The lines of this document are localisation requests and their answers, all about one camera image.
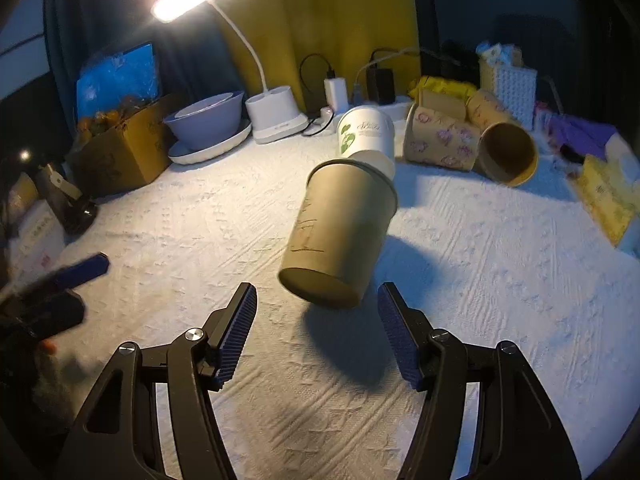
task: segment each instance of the lamp arm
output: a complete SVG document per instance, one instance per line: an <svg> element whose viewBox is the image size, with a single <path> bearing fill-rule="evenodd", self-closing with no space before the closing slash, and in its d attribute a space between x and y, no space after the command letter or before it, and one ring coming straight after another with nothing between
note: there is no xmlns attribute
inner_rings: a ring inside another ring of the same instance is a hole
<svg viewBox="0 0 640 480"><path fill-rule="evenodd" d="M240 29L236 27L236 24L231 21L231 19L224 13L224 11L222 9L220 9L220 7L215 3L214 0L207 0L207 2L209 3L209 5L211 7L213 7L214 9L217 10L217 12L220 14L220 16L222 16L225 19L225 21L229 24L229 27L231 27L234 30L234 32L238 35L238 38L240 38L242 40L242 42L244 43L244 46L247 47L247 49L249 50L251 55L254 57L254 61L255 61L256 65L258 66L258 70L260 72L260 80L262 81L262 91L265 94L268 94L269 93L269 89L267 88L267 80L264 78L264 69L262 68L262 64L260 63L260 59L258 58L258 55L255 53L254 48L247 41L247 39L244 37L244 34L242 34L242 32L240 32Z"/></svg>

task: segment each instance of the cup bottom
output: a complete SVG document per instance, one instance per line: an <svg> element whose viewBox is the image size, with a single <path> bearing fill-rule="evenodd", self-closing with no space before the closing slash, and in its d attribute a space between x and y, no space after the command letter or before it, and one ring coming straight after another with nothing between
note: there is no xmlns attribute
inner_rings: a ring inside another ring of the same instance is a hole
<svg viewBox="0 0 640 480"><path fill-rule="evenodd" d="M318 270L289 267L278 273L278 279L289 292L320 306L352 308L360 303L349 285Z"/></svg>

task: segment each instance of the cup rim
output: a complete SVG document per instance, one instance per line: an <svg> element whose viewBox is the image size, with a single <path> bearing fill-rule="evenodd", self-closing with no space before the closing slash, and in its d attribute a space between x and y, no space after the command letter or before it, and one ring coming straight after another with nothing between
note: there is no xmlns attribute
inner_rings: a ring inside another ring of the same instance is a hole
<svg viewBox="0 0 640 480"><path fill-rule="evenodd" d="M387 122L387 125L389 127L391 127L391 129L394 129L394 122L393 119L389 116L389 114L387 114L384 110L380 109L380 106L375 106L375 105L360 105L360 106L354 106L353 108L350 108L349 110L347 110L345 113L342 114L342 117L340 117L340 120L338 121L338 124L336 126L336 130L339 132L340 131L340 125L342 124L342 122L345 120L345 118L351 114L351 112L355 112L358 110L374 110L382 115L385 116L385 121Z"/></svg>
<svg viewBox="0 0 640 480"><path fill-rule="evenodd" d="M263 99L266 99L269 96L280 95L282 93L286 93L287 91L291 92L291 96L293 97L293 91L291 90L290 86L287 86L287 85L276 86L276 88L272 88L271 90L267 90L266 92L261 92L252 97L249 97L246 100L246 104L255 105L256 103L259 103L260 101L262 101Z"/></svg>
<svg viewBox="0 0 640 480"><path fill-rule="evenodd" d="M378 177L380 177L391 188L391 192L393 193L394 199L396 200L396 208L395 208L394 214L398 212L400 201L398 199L398 192L396 191L396 186L394 186L394 183L391 181L391 179L389 179L388 176L382 173L382 171L378 170L377 168L374 168L373 166L370 166L366 162L353 160L352 158L331 158L330 160L321 162L311 170L311 173L309 173L309 176L306 180L306 185L307 186L309 185L309 182L311 182L311 178L316 174L318 170L320 170L321 168L324 168L325 166L330 166L332 164L348 164L350 166L356 166L361 170L368 171L369 173L373 173Z"/></svg>
<svg viewBox="0 0 640 480"><path fill-rule="evenodd" d="M516 128L521 134L524 134L524 137L527 137L529 139L529 142L533 151L533 159L529 163L527 168L520 175L512 178L511 180L503 180L503 179L496 178L491 171L487 170L485 165L486 159L484 158L484 156L482 156L483 155L482 143L486 141L486 138L487 138L485 135L490 133L493 129L495 129L498 126L510 126L510 127ZM484 132L482 132L480 139L478 141L478 157L476 158L476 164L479 164L484 174L494 182L498 182L499 184L504 184L505 186L508 186L508 187L521 186L522 184L528 182L530 179L533 178L533 176L536 174L536 171L538 170L539 163L540 163L540 153L538 151L536 141L531 137L531 134L527 130L525 130L520 124L515 123L513 121L508 121L508 122L499 121L495 124L492 124L487 129L485 129Z"/></svg>

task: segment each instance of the white paper cup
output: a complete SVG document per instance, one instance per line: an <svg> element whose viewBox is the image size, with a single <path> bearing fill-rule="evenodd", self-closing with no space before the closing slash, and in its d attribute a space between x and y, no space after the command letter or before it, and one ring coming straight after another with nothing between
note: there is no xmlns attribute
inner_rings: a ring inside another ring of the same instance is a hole
<svg viewBox="0 0 640 480"><path fill-rule="evenodd" d="M373 166L389 179L396 174L394 123L373 106L358 106L338 122L338 154Z"/></svg>

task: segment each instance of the yellow bag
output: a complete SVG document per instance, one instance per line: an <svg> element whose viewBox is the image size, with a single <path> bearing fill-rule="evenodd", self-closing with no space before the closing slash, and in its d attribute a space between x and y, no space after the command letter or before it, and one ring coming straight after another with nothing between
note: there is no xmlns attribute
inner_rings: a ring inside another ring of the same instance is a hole
<svg viewBox="0 0 640 480"><path fill-rule="evenodd" d="M422 76L418 82L412 81L409 84L409 97L414 101L418 98L421 89L426 88L438 94L446 94L466 101L478 91L471 83L462 83L451 79L443 79L434 76Z"/></svg>
<svg viewBox="0 0 640 480"><path fill-rule="evenodd" d="M584 208L600 226L611 243L624 251L635 245L638 230L638 197L625 190L615 164L607 164L587 155L582 174L574 183Z"/></svg>

